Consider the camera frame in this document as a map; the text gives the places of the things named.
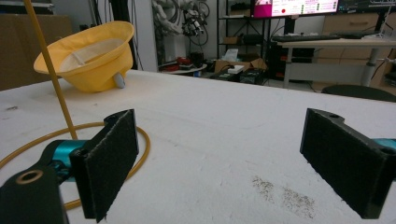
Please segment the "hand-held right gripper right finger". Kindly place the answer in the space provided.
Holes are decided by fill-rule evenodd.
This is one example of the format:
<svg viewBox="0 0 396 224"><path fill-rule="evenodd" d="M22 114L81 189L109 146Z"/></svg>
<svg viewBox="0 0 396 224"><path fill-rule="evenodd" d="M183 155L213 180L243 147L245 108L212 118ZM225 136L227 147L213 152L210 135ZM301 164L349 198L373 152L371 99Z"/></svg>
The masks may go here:
<svg viewBox="0 0 396 224"><path fill-rule="evenodd" d="M396 138L369 138L331 112L306 110L300 153L363 219L378 219L396 180Z"/></svg>

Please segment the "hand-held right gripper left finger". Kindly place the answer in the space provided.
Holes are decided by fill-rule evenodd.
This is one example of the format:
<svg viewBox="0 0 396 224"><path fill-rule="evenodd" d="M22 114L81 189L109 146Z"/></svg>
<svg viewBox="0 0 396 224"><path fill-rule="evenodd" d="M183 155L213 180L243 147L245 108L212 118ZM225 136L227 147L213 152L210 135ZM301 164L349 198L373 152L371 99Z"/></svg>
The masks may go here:
<svg viewBox="0 0 396 224"><path fill-rule="evenodd" d="M106 217L139 153L133 109L104 123L93 139L69 154L84 216L97 222Z"/></svg>

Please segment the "yellow metal hat stand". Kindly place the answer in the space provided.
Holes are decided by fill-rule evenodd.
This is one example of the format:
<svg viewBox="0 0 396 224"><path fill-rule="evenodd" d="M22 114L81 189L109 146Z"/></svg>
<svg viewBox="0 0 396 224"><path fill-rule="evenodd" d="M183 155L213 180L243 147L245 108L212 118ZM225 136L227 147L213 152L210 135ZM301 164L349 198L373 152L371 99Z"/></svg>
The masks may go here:
<svg viewBox="0 0 396 224"><path fill-rule="evenodd" d="M21 155L23 152L25 152L26 150L30 149L31 147L34 147L46 140L51 139L52 137L64 134L64 133L70 133L72 138L74 140L78 139L76 130L80 130L80 129L85 129L85 128L92 128L92 127L97 127L97 126L101 126L104 123L103 122L91 122L91 123L85 123L85 124L81 124L81 125L77 125L74 126L73 121L71 119L69 110L67 108L66 105L66 101L64 99L64 95L62 92L62 89L60 87L58 78L56 76L54 67L53 67L53 62L50 58L50 54L48 51L48 46L45 40L45 37L42 33L42 29L38 23L38 19L37 16L35 14L35 10L34 7L31 3L31 0L22 0L24 7L27 11L27 14L33 24L34 30L35 30L35 34L36 37L38 39L40 48L42 50L43 53L43 57L46 63L46 66L49 67L49 75L51 78L51 82L52 82L52 86L55 89L58 101L60 103L60 107L63 111L64 114L64 120L67 124L67 128L65 129L61 129L59 131L56 131L54 133L49 133L46 135L43 135L39 138L37 138L36 140L33 140L32 142L27 143L26 145L17 148L16 150L14 150L13 152L11 152L10 154L8 154L6 157L4 157L2 160L0 160L0 170L9 162L11 162L13 159L15 159L16 157L18 157L19 155ZM140 133L144 139L145 139L145 143L146 143L146 147L145 147L145 151L142 155L142 157L139 159L139 161L135 164L135 166L131 169L131 171L128 173L128 175L126 176L126 180L130 179L140 168L141 166L146 162L146 159L149 156L149 152L150 152L150 148L151 148L151 143L150 143L150 139L149 139L149 135L140 127L136 127L138 133ZM81 207L81 200L80 199L76 199L74 201L70 201L68 203L63 204L64 208L66 210L72 210L78 207Z"/></svg>

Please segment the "yellow bucket hat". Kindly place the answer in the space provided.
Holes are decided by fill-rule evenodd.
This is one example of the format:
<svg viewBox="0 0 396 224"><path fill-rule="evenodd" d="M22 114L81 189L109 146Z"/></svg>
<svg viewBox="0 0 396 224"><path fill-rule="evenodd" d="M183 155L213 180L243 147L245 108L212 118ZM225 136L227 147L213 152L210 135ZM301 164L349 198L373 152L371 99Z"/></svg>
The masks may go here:
<svg viewBox="0 0 396 224"><path fill-rule="evenodd" d="M117 88L113 76L134 63L129 41L134 27L111 21L62 38L48 46L57 76L80 91L100 92Z"/></svg>

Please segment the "grey hat tag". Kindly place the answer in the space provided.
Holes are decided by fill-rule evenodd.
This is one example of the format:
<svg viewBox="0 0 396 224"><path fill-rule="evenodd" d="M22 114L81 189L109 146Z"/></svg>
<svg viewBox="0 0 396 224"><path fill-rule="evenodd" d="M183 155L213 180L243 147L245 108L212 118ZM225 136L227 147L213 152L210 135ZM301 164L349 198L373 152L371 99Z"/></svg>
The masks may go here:
<svg viewBox="0 0 396 224"><path fill-rule="evenodd" d="M118 88L120 88L120 89L125 88L125 81L124 81L124 77L122 76L122 74L120 74L120 73L115 74L113 76L113 79L114 79Z"/></svg>

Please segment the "light wooden desk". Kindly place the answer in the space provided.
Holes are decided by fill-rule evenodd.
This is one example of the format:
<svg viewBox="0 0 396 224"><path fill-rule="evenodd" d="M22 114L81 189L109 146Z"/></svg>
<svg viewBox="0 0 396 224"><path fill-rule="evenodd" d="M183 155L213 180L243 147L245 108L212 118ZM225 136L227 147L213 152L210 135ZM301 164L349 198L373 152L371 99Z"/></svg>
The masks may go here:
<svg viewBox="0 0 396 224"><path fill-rule="evenodd" d="M288 49L283 88L289 87L290 80L318 82L359 83L368 87L375 71L381 49L396 48L396 40L389 38L335 39L279 43ZM365 65L335 63L294 63L294 49L370 49L371 54Z"/></svg>

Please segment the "round white side table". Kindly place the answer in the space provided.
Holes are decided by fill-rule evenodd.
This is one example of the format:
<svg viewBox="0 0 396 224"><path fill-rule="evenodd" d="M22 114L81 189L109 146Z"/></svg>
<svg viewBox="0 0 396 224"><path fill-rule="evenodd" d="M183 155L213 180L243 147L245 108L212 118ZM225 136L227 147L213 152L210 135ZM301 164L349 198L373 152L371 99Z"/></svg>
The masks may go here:
<svg viewBox="0 0 396 224"><path fill-rule="evenodd" d="M198 67L198 68L192 68L192 69L189 69L189 70L161 71L161 73L173 74L173 75L183 75L183 74L201 72L201 71L203 71L206 68L207 68L207 64L203 63L203 65L201 67Z"/></svg>

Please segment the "wooden drawer cabinet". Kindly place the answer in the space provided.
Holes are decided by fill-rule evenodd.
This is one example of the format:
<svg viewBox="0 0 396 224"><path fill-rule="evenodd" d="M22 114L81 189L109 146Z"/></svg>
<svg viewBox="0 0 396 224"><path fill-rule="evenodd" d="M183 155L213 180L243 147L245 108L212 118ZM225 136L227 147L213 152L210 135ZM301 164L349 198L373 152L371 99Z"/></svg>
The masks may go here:
<svg viewBox="0 0 396 224"><path fill-rule="evenodd" d="M343 37L358 38L378 32L376 24L379 15L376 13L357 13L326 16L323 23L324 35L341 35ZM328 48L318 51L318 63L365 65L371 54L370 49ZM385 74L396 65L377 61L370 86L396 94L396 87L385 81Z"/></svg>

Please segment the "black keyboard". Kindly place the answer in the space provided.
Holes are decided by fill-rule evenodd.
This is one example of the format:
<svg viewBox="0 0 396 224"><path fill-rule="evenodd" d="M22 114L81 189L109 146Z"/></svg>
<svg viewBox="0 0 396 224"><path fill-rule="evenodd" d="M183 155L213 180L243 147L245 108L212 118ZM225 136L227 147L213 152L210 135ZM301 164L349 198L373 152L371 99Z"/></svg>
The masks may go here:
<svg viewBox="0 0 396 224"><path fill-rule="evenodd" d="M301 41L318 41L340 39L339 35L282 35L273 36L275 42L301 42Z"/></svg>

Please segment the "brown cardboard box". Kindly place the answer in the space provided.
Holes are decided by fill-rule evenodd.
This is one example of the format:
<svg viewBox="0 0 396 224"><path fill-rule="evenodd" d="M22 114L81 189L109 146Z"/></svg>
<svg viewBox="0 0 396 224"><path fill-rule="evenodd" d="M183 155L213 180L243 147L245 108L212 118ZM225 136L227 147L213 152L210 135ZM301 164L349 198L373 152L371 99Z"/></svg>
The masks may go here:
<svg viewBox="0 0 396 224"><path fill-rule="evenodd" d="M267 69L267 65L262 58L255 59L250 62L229 62L229 61L217 60L215 62L215 72L218 73L220 71L227 70L228 68L231 68L232 66L235 65L243 65L244 71L246 71L249 68L258 68L262 70Z"/></svg>

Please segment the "large cardboard panel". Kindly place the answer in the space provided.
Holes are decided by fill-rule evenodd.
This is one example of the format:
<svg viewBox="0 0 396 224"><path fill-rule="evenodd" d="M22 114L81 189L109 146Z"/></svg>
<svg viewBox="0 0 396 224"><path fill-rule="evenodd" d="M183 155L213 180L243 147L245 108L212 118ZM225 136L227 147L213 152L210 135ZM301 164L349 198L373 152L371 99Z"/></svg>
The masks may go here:
<svg viewBox="0 0 396 224"><path fill-rule="evenodd" d="M37 15L49 45L73 33L65 15ZM26 14L0 14L0 91L50 80L34 70L41 53L31 19Z"/></svg>

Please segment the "computer monitor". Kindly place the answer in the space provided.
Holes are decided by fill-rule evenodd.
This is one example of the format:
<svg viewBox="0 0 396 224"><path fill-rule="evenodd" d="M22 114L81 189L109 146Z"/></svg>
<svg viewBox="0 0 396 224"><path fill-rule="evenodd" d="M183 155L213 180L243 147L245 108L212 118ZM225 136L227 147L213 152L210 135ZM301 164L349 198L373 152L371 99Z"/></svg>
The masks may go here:
<svg viewBox="0 0 396 224"><path fill-rule="evenodd" d="M251 0L255 19L310 16L335 13L338 0Z"/></svg>

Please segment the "black metal shelf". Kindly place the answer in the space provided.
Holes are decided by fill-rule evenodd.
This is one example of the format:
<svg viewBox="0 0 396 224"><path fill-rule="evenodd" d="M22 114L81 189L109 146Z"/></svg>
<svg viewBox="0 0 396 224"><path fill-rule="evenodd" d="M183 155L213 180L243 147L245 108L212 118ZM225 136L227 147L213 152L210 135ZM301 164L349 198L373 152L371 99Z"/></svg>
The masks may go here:
<svg viewBox="0 0 396 224"><path fill-rule="evenodd" d="M217 57L228 49L263 57L268 20L253 17L254 0L216 0Z"/></svg>

